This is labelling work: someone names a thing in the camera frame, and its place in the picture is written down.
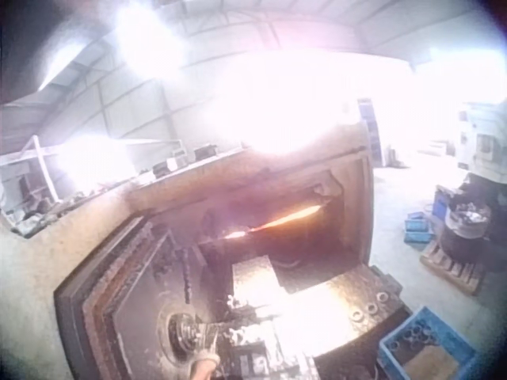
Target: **white machine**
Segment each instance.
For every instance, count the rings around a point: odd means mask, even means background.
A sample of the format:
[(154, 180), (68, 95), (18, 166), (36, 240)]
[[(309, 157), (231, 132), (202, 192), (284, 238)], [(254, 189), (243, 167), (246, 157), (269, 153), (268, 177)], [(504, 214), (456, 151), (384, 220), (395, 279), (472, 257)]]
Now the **white machine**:
[(479, 177), (507, 184), (507, 101), (467, 104), (459, 121), (459, 166)]

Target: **concrete floor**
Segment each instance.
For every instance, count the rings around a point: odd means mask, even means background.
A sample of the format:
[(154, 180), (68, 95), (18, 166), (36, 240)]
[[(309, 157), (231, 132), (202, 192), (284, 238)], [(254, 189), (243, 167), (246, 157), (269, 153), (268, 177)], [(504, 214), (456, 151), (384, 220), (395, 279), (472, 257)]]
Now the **concrete floor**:
[[(480, 352), (489, 354), (505, 339), (507, 273), (489, 272), (478, 295), (472, 297), (432, 274), (419, 262), (421, 249), (403, 242), (406, 214), (430, 210), (436, 184), (459, 185), (464, 172), (455, 168), (450, 158), (419, 156), (410, 169), (375, 170), (370, 264), (403, 285), (402, 300), (409, 308), (429, 307)], [(497, 256), (502, 253), (505, 260), (505, 249), (497, 249)]]

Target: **wooden pallet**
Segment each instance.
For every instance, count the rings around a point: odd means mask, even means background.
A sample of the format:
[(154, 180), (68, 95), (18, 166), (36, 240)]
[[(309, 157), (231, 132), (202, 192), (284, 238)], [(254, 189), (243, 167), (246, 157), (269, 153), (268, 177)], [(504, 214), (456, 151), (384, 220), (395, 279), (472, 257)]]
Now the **wooden pallet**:
[(463, 265), (453, 261), (436, 241), (428, 244), (419, 260), (437, 276), (456, 285), (468, 295), (477, 294), (486, 275), (486, 270), (480, 263)]

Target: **glove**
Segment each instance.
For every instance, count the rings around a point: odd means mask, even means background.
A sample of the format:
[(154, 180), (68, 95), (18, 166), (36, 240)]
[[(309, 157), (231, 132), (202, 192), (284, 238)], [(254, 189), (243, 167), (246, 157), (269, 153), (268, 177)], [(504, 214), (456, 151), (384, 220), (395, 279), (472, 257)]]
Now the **glove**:
[(218, 365), (220, 357), (216, 353), (202, 350), (193, 359), (190, 379), (209, 380)]

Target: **blue plastic crate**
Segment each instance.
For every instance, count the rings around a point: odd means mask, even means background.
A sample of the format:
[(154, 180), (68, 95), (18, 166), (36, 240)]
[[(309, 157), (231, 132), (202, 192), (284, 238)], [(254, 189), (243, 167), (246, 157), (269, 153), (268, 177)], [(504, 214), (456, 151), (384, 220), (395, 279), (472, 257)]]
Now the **blue plastic crate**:
[(426, 219), (407, 219), (405, 221), (405, 231), (410, 232), (427, 232), (429, 223)]
[(389, 347), (396, 341), (400, 341), (403, 334), (414, 326), (427, 326), (436, 337), (436, 342), (449, 355), (451, 355), (459, 367), (454, 379), (466, 379), (470, 376), (471, 368), (477, 359), (477, 352), (472, 346), (453, 328), (442, 321), (426, 306), (423, 306), (416, 314), (409, 317), (395, 331), (384, 337), (379, 343), (379, 365), (391, 380), (410, 380), (402, 364), (399, 363)]
[(417, 231), (405, 231), (405, 238), (403, 241), (405, 243), (429, 243), (433, 240), (435, 233), (432, 228), (429, 228), (427, 232), (417, 232)]
[(423, 219), (425, 217), (425, 213), (422, 211), (410, 212), (406, 218), (407, 219)]

